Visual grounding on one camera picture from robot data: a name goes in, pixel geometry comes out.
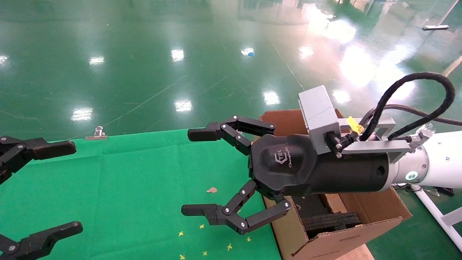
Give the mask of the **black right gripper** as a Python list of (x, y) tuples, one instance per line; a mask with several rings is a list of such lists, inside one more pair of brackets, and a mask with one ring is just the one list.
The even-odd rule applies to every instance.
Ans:
[[(384, 191), (388, 188), (388, 155), (357, 153), (338, 158), (331, 152), (317, 154), (308, 135), (275, 136), (275, 125), (249, 117), (233, 116), (188, 129), (191, 142), (225, 140), (249, 155), (249, 180), (225, 205), (187, 204), (181, 213), (204, 216), (210, 225), (226, 225), (245, 235), (285, 216), (291, 203), (284, 196)], [(259, 138), (252, 142), (243, 133)], [(243, 218), (241, 207), (259, 191), (276, 204)]]

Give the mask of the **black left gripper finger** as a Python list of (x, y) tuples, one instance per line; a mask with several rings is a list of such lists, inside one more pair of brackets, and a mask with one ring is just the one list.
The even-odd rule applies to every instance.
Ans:
[(20, 140), (2, 136), (0, 140), (0, 184), (32, 160), (46, 160), (76, 153), (71, 140), (48, 143), (43, 138)]
[(80, 234), (81, 222), (70, 222), (29, 235), (20, 241), (0, 236), (1, 260), (37, 260), (48, 256), (59, 240)]

